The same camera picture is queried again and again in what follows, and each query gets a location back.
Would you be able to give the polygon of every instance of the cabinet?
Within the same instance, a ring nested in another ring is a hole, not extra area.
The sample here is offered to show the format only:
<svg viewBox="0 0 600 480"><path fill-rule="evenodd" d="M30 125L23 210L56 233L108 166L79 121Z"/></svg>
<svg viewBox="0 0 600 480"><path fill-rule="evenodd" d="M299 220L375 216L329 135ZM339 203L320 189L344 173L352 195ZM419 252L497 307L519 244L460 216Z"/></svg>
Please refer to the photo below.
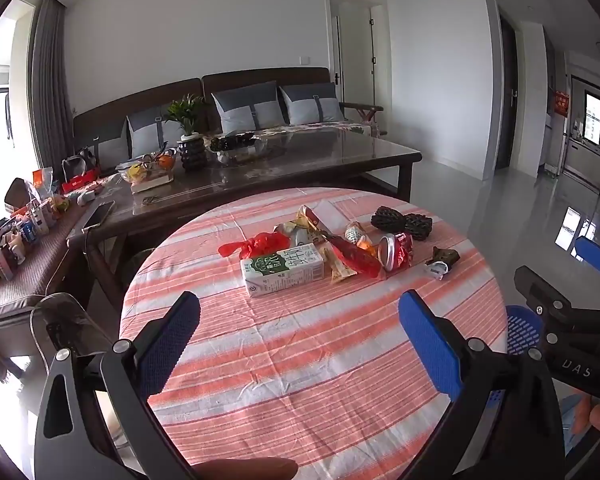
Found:
<svg viewBox="0 0 600 480"><path fill-rule="evenodd" d="M600 155L584 144L569 140L564 169L583 178L595 188L600 189Z"/></svg>

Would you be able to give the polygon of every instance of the screw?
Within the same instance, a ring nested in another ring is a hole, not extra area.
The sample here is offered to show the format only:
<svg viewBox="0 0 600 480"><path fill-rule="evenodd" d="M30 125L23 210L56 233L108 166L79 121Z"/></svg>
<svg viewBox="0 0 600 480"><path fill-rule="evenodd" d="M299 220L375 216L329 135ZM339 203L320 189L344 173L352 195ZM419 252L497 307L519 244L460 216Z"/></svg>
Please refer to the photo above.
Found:
<svg viewBox="0 0 600 480"><path fill-rule="evenodd" d="M131 341L129 339L119 339L113 343L113 351L116 354L123 354L131 348Z"/></svg>
<svg viewBox="0 0 600 480"><path fill-rule="evenodd" d="M527 354L529 355L529 357L531 357L534 361L539 361L540 359L542 359L542 352L539 351L537 348L530 348L527 351Z"/></svg>
<svg viewBox="0 0 600 480"><path fill-rule="evenodd" d="M478 339L477 337L472 337L469 339L469 348L474 352L482 352L485 348L484 341L482 339Z"/></svg>
<svg viewBox="0 0 600 480"><path fill-rule="evenodd" d="M64 361L71 355L71 351L68 348L61 348L56 352L56 359L58 361Z"/></svg>

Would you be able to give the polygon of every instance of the kitchen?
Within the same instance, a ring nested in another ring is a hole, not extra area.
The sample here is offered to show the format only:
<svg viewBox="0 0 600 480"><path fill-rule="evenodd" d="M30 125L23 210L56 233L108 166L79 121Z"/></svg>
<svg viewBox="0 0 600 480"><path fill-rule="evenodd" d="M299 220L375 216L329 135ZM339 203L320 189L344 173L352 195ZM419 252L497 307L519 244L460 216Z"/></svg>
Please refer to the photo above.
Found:
<svg viewBox="0 0 600 480"><path fill-rule="evenodd" d="M600 88L574 77L564 172L600 193Z"/></svg>

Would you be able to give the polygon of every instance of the striped tablecloth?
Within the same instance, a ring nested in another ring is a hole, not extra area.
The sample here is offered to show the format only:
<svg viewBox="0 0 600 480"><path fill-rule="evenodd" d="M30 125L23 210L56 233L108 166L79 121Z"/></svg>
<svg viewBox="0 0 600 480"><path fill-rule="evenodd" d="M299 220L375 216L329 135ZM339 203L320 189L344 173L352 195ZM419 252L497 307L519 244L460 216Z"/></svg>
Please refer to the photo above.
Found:
<svg viewBox="0 0 600 480"><path fill-rule="evenodd" d="M218 246L270 232L314 208L332 230L365 229L385 205L426 212L368 192L306 188L252 196L213 209L176 231L145 262L125 298L121 336L134 338L184 290L202 316L164 391L149 404L191 464L281 456L299 479L396 478L440 420L448 400L432 386L397 315L415 288L465 336L506 349L507 317L491 269L440 218L414 243L413 267L386 280L329 279L250 299L237 253ZM461 260L442 282L424 272L432 248Z"/></svg>

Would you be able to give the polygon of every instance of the fruit bowl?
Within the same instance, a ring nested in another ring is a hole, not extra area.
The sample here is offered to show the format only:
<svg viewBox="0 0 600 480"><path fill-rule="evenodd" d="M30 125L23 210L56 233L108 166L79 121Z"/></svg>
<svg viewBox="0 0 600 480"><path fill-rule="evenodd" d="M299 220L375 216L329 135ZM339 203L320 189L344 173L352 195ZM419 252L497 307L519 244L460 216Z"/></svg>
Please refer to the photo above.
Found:
<svg viewBox="0 0 600 480"><path fill-rule="evenodd" d="M175 151L154 152L133 158L116 166L116 171L129 184L140 184L171 173Z"/></svg>
<svg viewBox="0 0 600 480"><path fill-rule="evenodd" d="M267 152L267 140L254 137L254 133L214 137L206 147L211 157L223 166L251 162Z"/></svg>

